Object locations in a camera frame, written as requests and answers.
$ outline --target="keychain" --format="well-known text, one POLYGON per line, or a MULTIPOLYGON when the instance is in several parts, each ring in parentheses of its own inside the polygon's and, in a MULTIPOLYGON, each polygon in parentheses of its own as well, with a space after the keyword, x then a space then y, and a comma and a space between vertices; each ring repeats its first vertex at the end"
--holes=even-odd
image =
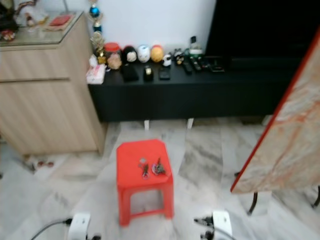
POLYGON ((149 173, 148 173, 148 170, 149 170, 149 164, 148 163, 145 163, 146 160, 144 158, 142 158, 140 160, 140 163, 138 165, 139 168, 142 168, 143 172, 142 172, 142 178, 144 180, 147 180, 149 178, 149 173))
POLYGON ((166 170, 164 168, 164 166, 161 164, 161 160, 160 158, 158 159, 157 164, 152 164, 152 172, 154 175, 158 176, 159 174, 164 174, 166 175, 166 170))

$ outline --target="marble floor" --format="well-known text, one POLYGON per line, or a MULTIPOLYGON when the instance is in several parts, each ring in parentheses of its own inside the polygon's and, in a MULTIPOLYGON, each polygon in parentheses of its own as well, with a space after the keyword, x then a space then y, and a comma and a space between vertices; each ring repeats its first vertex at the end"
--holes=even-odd
MULTIPOLYGON (((21 157, 2 144, 0 170, 0 239, 27 240, 44 224, 73 213, 91 213, 88 236, 103 240, 197 240, 206 229, 193 218, 227 210, 237 240, 318 240, 320 207, 310 203, 318 190, 305 189, 259 193, 256 209, 247 216, 252 194, 231 194, 234 173, 239 171, 262 134, 260 124, 237 118, 110 123, 102 156, 94 152, 33 156, 54 162, 54 167, 31 171, 21 157), (136 218, 128 227, 118 224, 116 149, 123 142, 160 139, 166 144, 174 176, 174 218, 162 215, 136 218)), ((156 191, 131 198, 132 212, 161 206, 156 191)), ((39 240, 63 240, 67 228, 55 226, 39 240)))

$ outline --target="red plastic stool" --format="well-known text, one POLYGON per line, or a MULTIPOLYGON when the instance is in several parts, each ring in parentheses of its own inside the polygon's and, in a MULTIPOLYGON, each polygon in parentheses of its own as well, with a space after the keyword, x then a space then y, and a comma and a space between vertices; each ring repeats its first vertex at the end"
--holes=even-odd
POLYGON ((118 191, 119 224, 127 226, 131 218, 151 214, 164 214, 166 218, 174 216, 174 179, 165 144, 157 139, 125 142, 116 150, 116 184, 118 191), (148 179, 143 178, 141 159, 148 164, 148 179), (158 160, 165 174, 155 175, 152 165, 158 160), (133 194, 149 190, 160 190, 163 195, 164 209, 131 214, 130 198, 133 194))

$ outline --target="glass top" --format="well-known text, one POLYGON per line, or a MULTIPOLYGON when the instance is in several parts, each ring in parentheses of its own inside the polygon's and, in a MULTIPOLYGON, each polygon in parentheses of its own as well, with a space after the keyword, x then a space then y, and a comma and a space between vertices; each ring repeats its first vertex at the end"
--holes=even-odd
POLYGON ((30 31, 29 27, 19 27, 13 41, 0 40, 0 47, 11 46, 27 46, 27 45, 47 45, 47 44, 59 44, 67 35, 69 30, 83 14, 83 12, 73 12, 74 17, 68 26, 64 30, 59 31, 47 31, 45 27, 57 16, 61 15, 60 12, 49 12, 49 18, 45 24, 36 27, 33 31, 30 31))

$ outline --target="white wall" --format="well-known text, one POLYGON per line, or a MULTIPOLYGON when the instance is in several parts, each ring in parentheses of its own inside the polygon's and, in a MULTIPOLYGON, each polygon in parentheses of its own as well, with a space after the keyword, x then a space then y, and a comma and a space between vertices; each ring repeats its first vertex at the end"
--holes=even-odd
MULTIPOLYGON (((63 10, 63 0, 42 0, 50 11, 63 10)), ((88 12, 88 0, 67 0, 70 10, 88 12)), ((191 36, 205 48, 216 0, 98 0, 104 14, 103 36, 120 46, 161 44, 188 47, 191 36)))

